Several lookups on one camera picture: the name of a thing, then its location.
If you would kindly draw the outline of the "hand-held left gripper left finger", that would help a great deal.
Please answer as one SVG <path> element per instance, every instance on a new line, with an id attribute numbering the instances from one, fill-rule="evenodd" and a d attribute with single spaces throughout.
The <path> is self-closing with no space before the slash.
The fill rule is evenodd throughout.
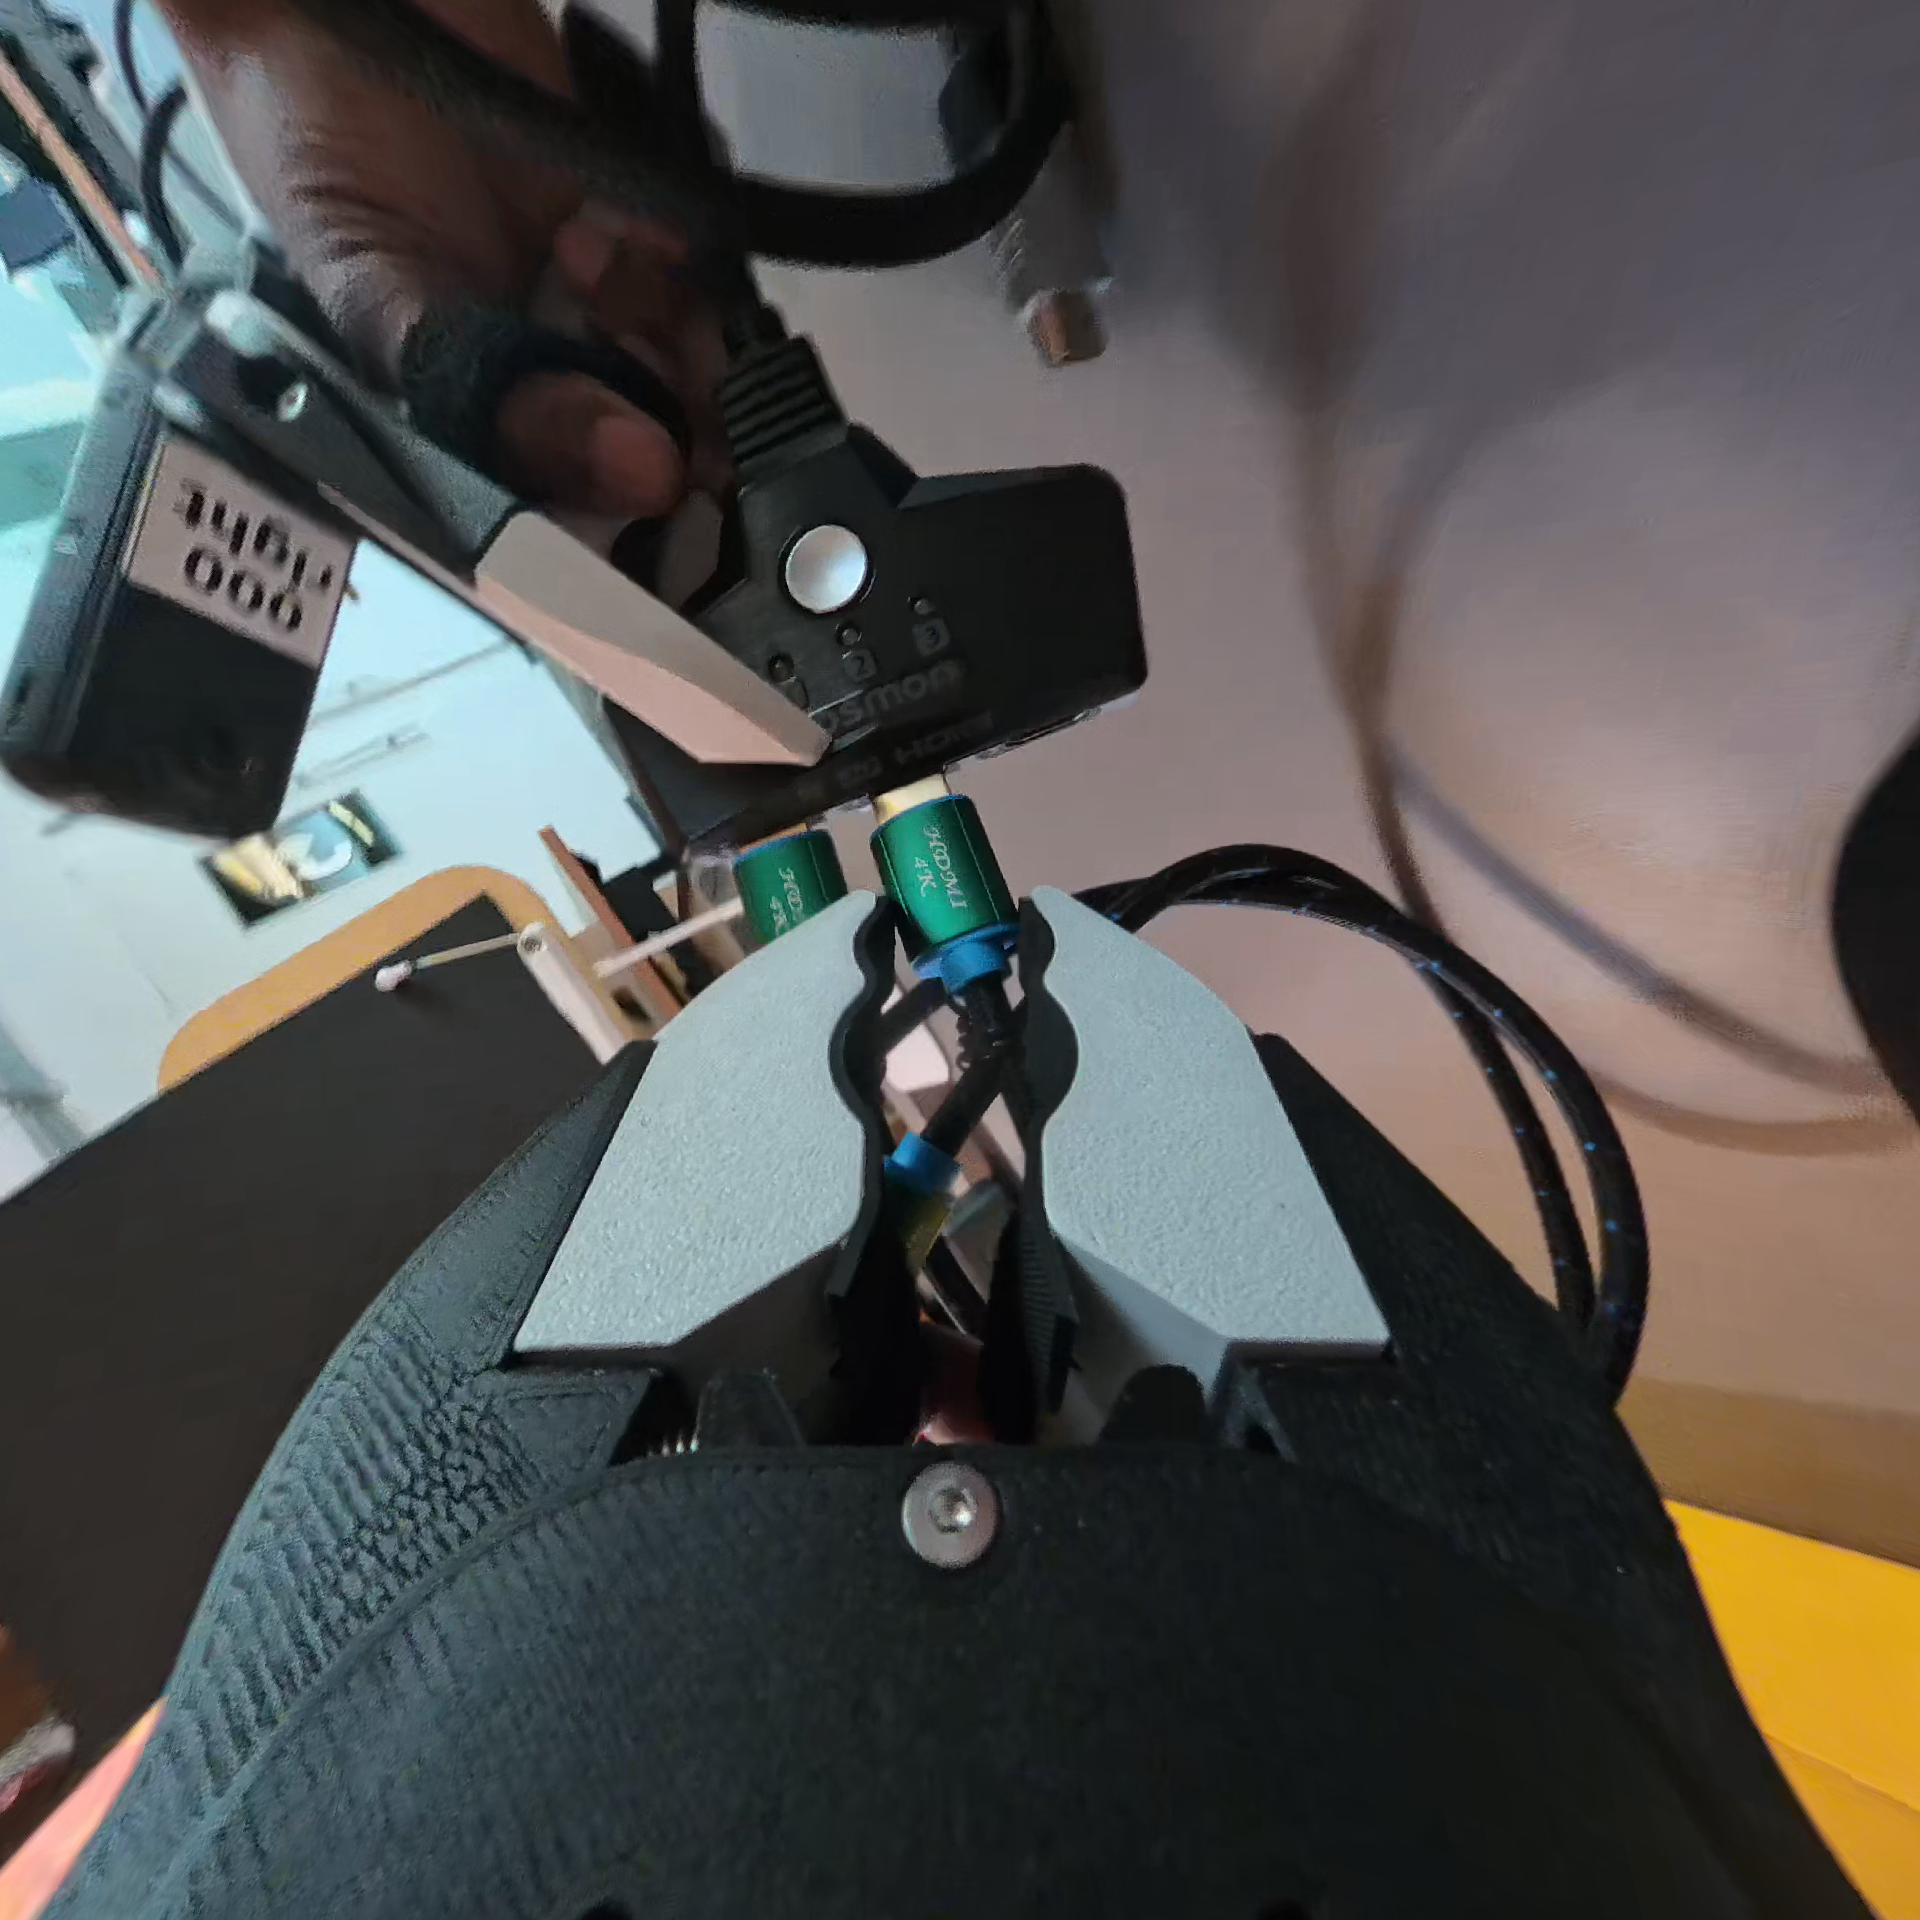
<path id="1" fill-rule="evenodd" d="M 514 1353 L 644 1365 L 689 1401 L 768 1373 L 813 1436 L 908 1439 L 922 1312 L 885 1201 L 891 986 L 891 906 L 848 891 L 675 1017 Z"/>

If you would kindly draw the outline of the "yellow plastic bin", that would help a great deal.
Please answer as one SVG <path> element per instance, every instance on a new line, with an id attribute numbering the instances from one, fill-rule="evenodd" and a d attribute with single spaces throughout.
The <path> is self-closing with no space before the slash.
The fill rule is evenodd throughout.
<path id="1" fill-rule="evenodd" d="M 1623 1401 L 1741 1699 L 1876 1918 L 1918 1918 L 1918 1415 Z"/>

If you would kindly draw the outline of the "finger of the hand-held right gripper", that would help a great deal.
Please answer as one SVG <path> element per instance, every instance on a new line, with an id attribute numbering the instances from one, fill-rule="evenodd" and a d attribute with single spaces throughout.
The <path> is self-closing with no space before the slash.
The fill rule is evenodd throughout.
<path id="1" fill-rule="evenodd" d="M 542 513 L 496 529 L 472 597 L 698 764 L 809 769 L 828 756 L 805 708 Z"/>

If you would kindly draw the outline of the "orange red object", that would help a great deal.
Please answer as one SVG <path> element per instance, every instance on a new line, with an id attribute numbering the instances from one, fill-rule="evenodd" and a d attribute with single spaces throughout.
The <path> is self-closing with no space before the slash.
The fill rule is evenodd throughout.
<path id="1" fill-rule="evenodd" d="M 93 1830 L 124 1790 L 134 1765 L 164 1718 L 164 1706 L 170 1701 L 157 1699 L 4 1861 L 4 1918 L 38 1918 L 48 1910 L 74 1859 L 85 1853 Z"/>

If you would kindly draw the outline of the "framed wall picture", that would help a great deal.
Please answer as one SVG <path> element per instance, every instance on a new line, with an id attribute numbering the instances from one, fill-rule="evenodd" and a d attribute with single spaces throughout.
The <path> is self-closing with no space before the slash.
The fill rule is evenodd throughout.
<path id="1" fill-rule="evenodd" d="M 380 814 L 362 790 L 348 790 L 210 849 L 197 866 L 230 915 L 243 929 L 258 929 L 275 915 L 373 879 L 398 855 L 403 844 Z"/>

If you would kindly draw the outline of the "person's right hand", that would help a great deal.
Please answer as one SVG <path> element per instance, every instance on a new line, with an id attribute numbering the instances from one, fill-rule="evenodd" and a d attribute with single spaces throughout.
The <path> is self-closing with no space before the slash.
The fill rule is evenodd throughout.
<path id="1" fill-rule="evenodd" d="M 333 332 L 542 510 L 723 499 L 723 331 L 675 224 L 491 150 L 302 5 L 157 5 L 230 166 Z"/>

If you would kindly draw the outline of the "braided HDMI cable green plugs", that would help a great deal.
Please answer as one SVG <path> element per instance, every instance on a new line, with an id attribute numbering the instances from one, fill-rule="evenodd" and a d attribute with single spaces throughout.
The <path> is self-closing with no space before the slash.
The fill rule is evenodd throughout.
<path id="1" fill-rule="evenodd" d="M 871 849 L 913 971 L 961 1010 L 973 1047 L 940 1116 L 982 1116 L 1014 1058 L 1003 979 L 1016 921 L 990 831 L 971 798 L 940 796 L 885 815 Z M 1554 1307 L 1609 1401 L 1623 1401 L 1641 1358 L 1650 1276 L 1638 1167 L 1595 1077 L 1519 989 L 1348 866 L 1287 844 L 1191 854 L 1147 879 L 1087 888 L 1077 904 L 1120 931 L 1138 931 L 1175 906 L 1258 906 L 1398 953 L 1426 983 L 1496 1101 L 1547 1242 Z"/>
<path id="2" fill-rule="evenodd" d="M 780 943 L 848 897 L 828 829 L 803 829 L 738 854 L 732 879 L 753 948 Z"/>

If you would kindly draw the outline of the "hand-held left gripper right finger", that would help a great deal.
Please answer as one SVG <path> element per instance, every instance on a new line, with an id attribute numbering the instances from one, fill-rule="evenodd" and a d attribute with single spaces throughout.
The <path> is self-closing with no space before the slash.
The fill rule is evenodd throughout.
<path id="1" fill-rule="evenodd" d="M 1157 944 L 1065 888 L 1022 906 L 1024 1181 L 978 1398 L 1024 1442 L 1067 1387 L 1115 1410 L 1181 1370 L 1216 1410 L 1247 1365 L 1377 1365 L 1389 1329 L 1258 1039 Z"/>

